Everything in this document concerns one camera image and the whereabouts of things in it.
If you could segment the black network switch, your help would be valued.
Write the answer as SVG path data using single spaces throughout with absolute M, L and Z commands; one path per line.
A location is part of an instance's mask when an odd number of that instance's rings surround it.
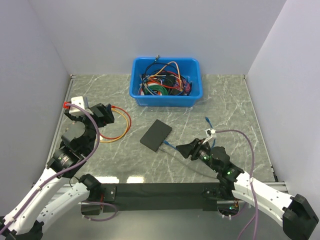
M 115 117 L 112 112 L 112 105 L 104 105 L 99 103 L 97 105 L 97 125 L 99 128 L 102 128 L 108 124 L 113 124 L 115 122 Z
M 157 152 L 163 141 L 171 133 L 172 127 L 165 124 L 164 122 L 156 119 L 151 127 L 140 139 L 140 143 L 152 150 Z

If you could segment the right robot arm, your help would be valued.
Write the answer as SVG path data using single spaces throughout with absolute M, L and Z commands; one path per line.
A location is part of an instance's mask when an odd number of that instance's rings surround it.
M 319 218 L 303 195 L 283 193 L 251 177 L 230 161 L 224 147 L 211 148 L 204 139 L 196 138 L 175 148 L 185 159 L 200 160 L 217 174 L 224 199 L 234 197 L 252 205 L 277 222 L 291 240 L 311 237 Z

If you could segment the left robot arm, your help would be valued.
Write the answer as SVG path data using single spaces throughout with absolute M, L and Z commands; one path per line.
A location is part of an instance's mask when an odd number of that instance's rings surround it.
M 39 240 L 44 231 L 74 205 L 82 201 L 103 205 L 104 190 L 90 174 L 81 176 L 67 193 L 55 200 L 52 198 L 97 150 L 99 129 L 115 121 L 112 106 L 99 103 L 85 109 L 66 102 L 64 109 L 72 123 L 61 136 L 59 148 L 28 194 L 0 219 L 0 234 L 7 240 Z

